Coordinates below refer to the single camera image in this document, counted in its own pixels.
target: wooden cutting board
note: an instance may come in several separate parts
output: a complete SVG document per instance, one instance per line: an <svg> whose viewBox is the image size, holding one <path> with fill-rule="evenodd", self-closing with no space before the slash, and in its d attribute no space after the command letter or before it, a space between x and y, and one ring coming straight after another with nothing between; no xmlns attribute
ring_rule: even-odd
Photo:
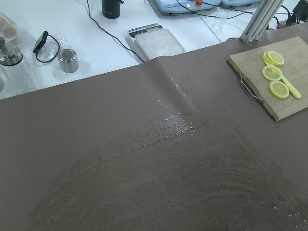
<svg viewBox="0 0 308 231"><path fill-rule="evenodd" d="M279 68L301 93L300 99L296 99L291 94L285 99L272 95L269 88L270 82L262 76L262 68L265 66L262 54L265 51L276 51L284 57L284 65ZM255 95L264 100L264 107L275 120L308 107L308 45L300 37L231 55L229 62L238 73L241 72L244 81Z"/></svg>

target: metal bottle cap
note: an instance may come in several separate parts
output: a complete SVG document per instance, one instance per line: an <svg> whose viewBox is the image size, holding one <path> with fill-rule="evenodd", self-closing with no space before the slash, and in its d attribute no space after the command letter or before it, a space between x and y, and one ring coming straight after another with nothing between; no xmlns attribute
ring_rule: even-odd
<svg viewBox="0 0 308 231"><path fill-rule="evenodd" d="M0 64L3 66L14 66L23 59L23 54L18 47L6 46L5 38L0 37Z"/></svg>
<svg viewBox="0 0 308 231"><path fill-rule="evenodd" d="M77 54L71 49L63 49L59 52L58 60L61 70L73 73L79 68Z"/></svg>

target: brown tablecloth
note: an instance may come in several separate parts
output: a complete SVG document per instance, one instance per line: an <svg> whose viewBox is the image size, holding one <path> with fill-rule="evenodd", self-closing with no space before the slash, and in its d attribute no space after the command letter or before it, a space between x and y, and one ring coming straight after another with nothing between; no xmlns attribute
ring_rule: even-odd
<svg viewBox="0 0 308 231"><path fill-rule="evenodd" d="M1 100L1 230L307 230L308 112L276 122L227 62L307 31Z"/></svg>

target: white tabletop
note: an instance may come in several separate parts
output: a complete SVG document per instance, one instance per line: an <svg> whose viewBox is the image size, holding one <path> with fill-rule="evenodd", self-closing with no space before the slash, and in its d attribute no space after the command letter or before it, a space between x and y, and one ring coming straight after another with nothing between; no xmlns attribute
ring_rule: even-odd
<svg viewBox="0 0 308 231"><path fill-rule="evenodd" d="M140 26L159 23L177 38L186 51L212 46L224 42L230 37L239 37L246 28L251 15L243 14L228 19L222 29L215 30L212 25L215 18L195 14L163 16L153 4L153 0L127 0L121 5L121 15L117 19L107 19L102 15L101 0L89 0L91 16L101 27L117 36L125 45L127 31ZM285 0L290 12L299 0ZM254 12L258 3L251 6L237 7L237 10ZM141 63L134 55L119 45L115 39L101 31L90 20L86 0L10 0L1 2L1 13L14 20L18 25L23 42L18 45L26 57L41 89L58 84L138 65ZM228 10L229 17L240 12ZM280 8L279 13L286 13ZM200 12L215 16L216 7L210 11ZM277 14L280 21L287 15ZM271 28L277 27L273 19ZM78 56L79 69L74 73L65 73L60 69L58 60L48 64L39 63L35 59L33 48L43 31L62 41L72 48ZM0 70L0 76L7 81ZM4 88L2 93L9 97L10 89Z"/></svg>

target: black mug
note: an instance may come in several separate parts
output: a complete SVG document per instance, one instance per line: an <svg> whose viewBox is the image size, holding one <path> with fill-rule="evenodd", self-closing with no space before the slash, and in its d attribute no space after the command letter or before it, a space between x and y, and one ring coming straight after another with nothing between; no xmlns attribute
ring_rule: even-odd
<svg viewBox="0 0 308 231"><path fill-rule="evenodd" d="M114 19L120 16L120 5L124 0L102 0L102 13L106 18Z"/></svg>

